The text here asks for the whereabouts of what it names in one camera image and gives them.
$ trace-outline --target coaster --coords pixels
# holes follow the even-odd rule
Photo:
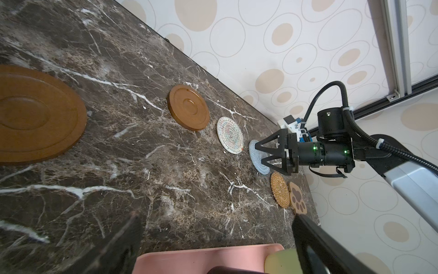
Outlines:
[[[278,172],[271,175],[271,190],[274,194],[275,201],[282,207],[287,208],[290,205],[289,191],[287,191],[286,182],[283,176]]]
[[[251,140],[251,142],[249,142],[249,157],[251,158],[251,162],[255,166],[255,169],[257,169],[257,171],[262,173],[263,175],[266,175],[269,173],[269,167],[262,164],[261,160],[268,157],[269,155],[266,152],[255,149],[255,144],[257,142],[257,140]]]
[[[167,96],[167,107],[172,117],[192,131],[204,129],[210,121],[210,112],[199,93],[187,85],[176,85]]]
[[[289,182],[289,194],[290,194],[290,203],[293,207],[293,210],[297,214],[306,214],[307,213],[307,205],[303,199],[303,193],[301,189],[296,184]]]
[[[217,132],[222,146],[232,154],[239,154],[244,149],[244,135],[235,121],[228,117],[218,120]]]
[[[61,80],[0,65],[0,165],[56,157],[79,140],[86,124],[84,102]]]

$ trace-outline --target rattan coaster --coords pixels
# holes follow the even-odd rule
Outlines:
[[[282,207],[287,208],[290,205],[289,191],[286,182],[278,172],[271,175],[271,190],[275,201]]]

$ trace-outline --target robotic arm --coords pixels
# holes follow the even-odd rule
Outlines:
[[[286,125],[255,145],[257,150],[271,156],[261,163],[284,174],[298,173],[300,165],[323,177],[346,178],[355,167],[354,160],[366,161],[382,176],[436,231],[438,231],[438,167],[418,156],[394,138],[387,135],[366,134],[354,121],[348,106],[345,85],[334,81],[324,86],[312,100],[302,121],[306,122],[318,97],[329,87],[337,85],[341,89],[342,107],[334,107],[318,112],[317,140],[311,142],[301,120],[291,116],[284,118]],[[300,135],[304,142],[298,142]],[[277,140],[276,148],[263,145]],[[269,161],[281,159],[276,166]],[[313,167],[336,166],[336,174],[322,174]]]

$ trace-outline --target pink tray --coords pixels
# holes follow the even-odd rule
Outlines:
[[[137,258],[132,274],[206,274],[216,266],[264,272],[266,257],[283,249],[266,244],[153,252]]]

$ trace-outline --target woven coaster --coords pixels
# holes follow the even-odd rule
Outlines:
[[[283,177],[278,172],[271,175],[271,190],[275,201],[282,207],[287,208],[290,205],[289,191]]]
[[[249,157],[251,158],[252,164],[255,166],[258,172],[266,175],[269,173],[269,167],[265,166],[261,163],[263,158],[268,157],[269,155],[266,152],[256,150],[255,144],[258,143],[257,140],[251,140],[248,145]]]
[[[244,136],[235,121],[228,117],[221,117],[216,126],[219,141],[232,154],[239,154],[244,149]]]

